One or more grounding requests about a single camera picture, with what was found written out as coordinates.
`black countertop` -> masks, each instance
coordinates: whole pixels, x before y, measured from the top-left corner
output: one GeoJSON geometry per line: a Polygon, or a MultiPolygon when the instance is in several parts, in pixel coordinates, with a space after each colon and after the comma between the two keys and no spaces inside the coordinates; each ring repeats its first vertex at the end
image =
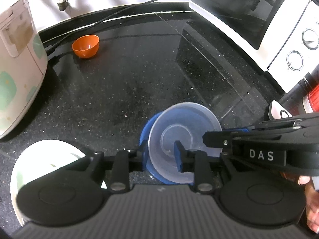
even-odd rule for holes
{"type": "MultiPolygon", "coordinates": [[[[11,172],[19,155],[37,141],[59,139],[85,154],[115,155],[135,148],[147,120],[173,104],[200,103],[223,128],[233,128],[263,120],[269,103],[282,98],[266,74],[195,13],[103,23],[97,55],[81,60],[71,50],[72,41],[93,31],[74,35],[50,56],[33,105],[0,143],[0,225],[8,233],[19,228],[10,199],[11,172]]],[[[290,109],[300,96],[280,102],[290,109]]],[[[131,181],[158,182],[147,172],[133,173],[131,181]]]]}

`clear plastic bowl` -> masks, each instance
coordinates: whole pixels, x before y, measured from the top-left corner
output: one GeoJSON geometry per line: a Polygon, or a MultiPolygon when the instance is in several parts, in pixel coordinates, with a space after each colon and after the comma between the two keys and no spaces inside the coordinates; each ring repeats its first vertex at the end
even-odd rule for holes
{"type": "Polygon", "coordinates": [[[221,148],[208,148],[203,144],[203,135],[207,131],[221,131],[218,119],[208,108],[197,103],[169,107],[155,121],[148,139],[154,168],[174,183],[193,183],[193,173],[181,173],[177,169],[174,142],[179,140],[186,150],[203,150],[208,156],[219,157],[221,148]]]}

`white appliance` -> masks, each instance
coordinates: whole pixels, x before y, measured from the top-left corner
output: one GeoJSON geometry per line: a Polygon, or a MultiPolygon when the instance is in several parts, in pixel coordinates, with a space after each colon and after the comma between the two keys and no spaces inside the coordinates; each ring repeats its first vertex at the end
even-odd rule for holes
{"type": "Polygon", "coordinates": [[[47,70],[28,0],[15,1],[0,10],[0,138],[23,118],[47,70]]]}
{"type": "Polygon", "coordinates": [[[319,6],[311,0],[190,0],[288,93],[319,64],[319,6]]]}

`microwave knob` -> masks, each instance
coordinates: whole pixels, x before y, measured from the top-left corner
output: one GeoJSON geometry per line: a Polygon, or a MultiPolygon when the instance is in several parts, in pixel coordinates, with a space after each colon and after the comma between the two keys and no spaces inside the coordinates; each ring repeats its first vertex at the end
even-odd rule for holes
{"type": "Polygon", "coordinates": [[[308,49],[315,50],[319,47],[318,35],[311,28],[304,30],[302,33],[302,41],[308,49]]]}
{"type": "Polygon", "coordinates": [[[298,51],[291,51],[287,55],[287,64],[293,71],[300,71],[303,68],[303,58],[298,51]]]}

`white bowl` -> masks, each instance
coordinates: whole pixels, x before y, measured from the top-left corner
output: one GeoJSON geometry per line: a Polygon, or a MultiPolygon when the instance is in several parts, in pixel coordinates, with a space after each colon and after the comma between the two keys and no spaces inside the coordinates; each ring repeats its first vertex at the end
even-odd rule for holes
{"type": "Polygon", "coordinates": [[[221,131],[221,125],[216,116],[201,104],[178,103],[163,111],[148,138],[149,156],[155,170],[173,183],[193,183],[193,173],[178,171],[174,143],[179,140],[186,150],[202,150],[208,156],[219,157],[221,148],[208,148],[203,143],[207,131],[221,131]]]}
{"type": "MultiPolygon", "coordinates": [[[[76,147],[59,140],[42,140],[22,152],[13,167],[10,182],[12,206],[20,225],[23,226],[24,221],[16,197],[21,187],[84,156],[76,147]]],[[[101,187],[106,188],[106,184],[103,182],[101,187]]]]}

